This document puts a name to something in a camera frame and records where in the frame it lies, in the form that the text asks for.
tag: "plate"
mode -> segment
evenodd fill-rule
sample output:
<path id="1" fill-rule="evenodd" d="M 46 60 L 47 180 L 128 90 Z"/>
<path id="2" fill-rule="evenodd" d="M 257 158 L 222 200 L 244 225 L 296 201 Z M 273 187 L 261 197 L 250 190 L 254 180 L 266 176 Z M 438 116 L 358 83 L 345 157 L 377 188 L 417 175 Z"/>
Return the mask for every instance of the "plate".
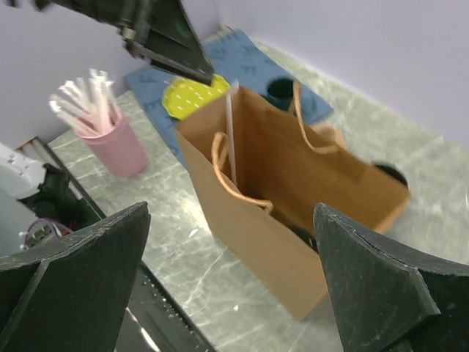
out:
<path id="1" fill-rule="evenodd" d="M 163 107 L 169 116 L 183 120 L 203 105 L 225 94 L 229 88 L 225 78 L 214 75 L 212 86 L 186 78 L 175 79 L 163 93 Z"/>

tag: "brown paper bag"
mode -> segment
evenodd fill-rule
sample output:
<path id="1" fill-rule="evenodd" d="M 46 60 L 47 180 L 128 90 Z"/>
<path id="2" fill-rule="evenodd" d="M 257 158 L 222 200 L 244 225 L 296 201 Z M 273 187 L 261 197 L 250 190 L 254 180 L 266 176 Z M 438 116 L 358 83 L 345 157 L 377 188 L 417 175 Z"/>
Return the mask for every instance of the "brown paper bag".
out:
<path id="1" fill-rule="evenodd" d="M 226 97 L 177 125 L 182 154 L 213 234 L 303 319 L 328 289 L 319 255 L 287 226 L 313 233 L 314 206 L 324 202 L 383 232 L 410 193 L 249 89 L 238 90 L 232 110 L 236 186 L 226 162 Z"/>

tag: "blue cloth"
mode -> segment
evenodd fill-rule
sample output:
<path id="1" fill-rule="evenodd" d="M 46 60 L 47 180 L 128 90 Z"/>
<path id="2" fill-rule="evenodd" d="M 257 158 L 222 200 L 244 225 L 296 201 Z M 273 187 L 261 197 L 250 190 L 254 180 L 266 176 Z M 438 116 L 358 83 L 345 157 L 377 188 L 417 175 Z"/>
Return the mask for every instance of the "blue cloth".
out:
<path id="1" fill-rule="evenodd" d="M 291 75 L 262 53 L 242 31 L 235 31 L 205 46 L 215 72 L 229 83 L 236 80 L 241 86 L 264 95 L 267 83 L 275 77 Z M 171 83 L 173 75 L 148 67 L 126 76 L 127 83 L 137 101 L 155 126 L 161 138 L 173 154 L 185 166 L 174 133 L 177 121 L 172 119 L 161 99 Z M 307 124 L 317 122 L 332 112 L 330 105 L 309 88 L 303 86 L 301 94 L 302 113 Z"/>

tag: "marble surface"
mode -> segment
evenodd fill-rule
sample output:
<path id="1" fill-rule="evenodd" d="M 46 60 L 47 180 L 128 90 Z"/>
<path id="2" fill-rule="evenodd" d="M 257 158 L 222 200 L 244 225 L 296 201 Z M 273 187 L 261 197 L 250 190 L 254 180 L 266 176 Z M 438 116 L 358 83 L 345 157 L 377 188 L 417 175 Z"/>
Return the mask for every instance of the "marble surface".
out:
<path id="1" fill-rule="evenodd" d="M 366 161 L 396 164 L 413 198 L 386 235 L 408 246 L 469 264 L 469 153 L 398 114 L 341 87 L 266 45 L 257 45 L 328 100 L 327 122 Z M 107 214 L 146 200 L 152 225 L 144 261 L 220 351 L 342 351 L 332 307 L 324 300 L 295 321 L 207 228 L 191 180 L 131 92 L 119 98 L 150 163 L 130 180 L 112 177 L 67 132 L 50 143 Z"/>

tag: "dark green mug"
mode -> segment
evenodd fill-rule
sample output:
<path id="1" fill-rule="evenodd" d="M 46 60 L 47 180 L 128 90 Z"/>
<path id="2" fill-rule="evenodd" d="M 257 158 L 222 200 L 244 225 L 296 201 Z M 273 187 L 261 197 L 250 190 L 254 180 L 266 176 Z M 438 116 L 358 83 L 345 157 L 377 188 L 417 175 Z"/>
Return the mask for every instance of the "dark green mug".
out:
<path id="1" fill-rule="evenodd" d="M 267 85 L 265 98 L 280 110 L 288 111 L 293 100 L 293 80 L 288 77 L 273 79 Z"/>

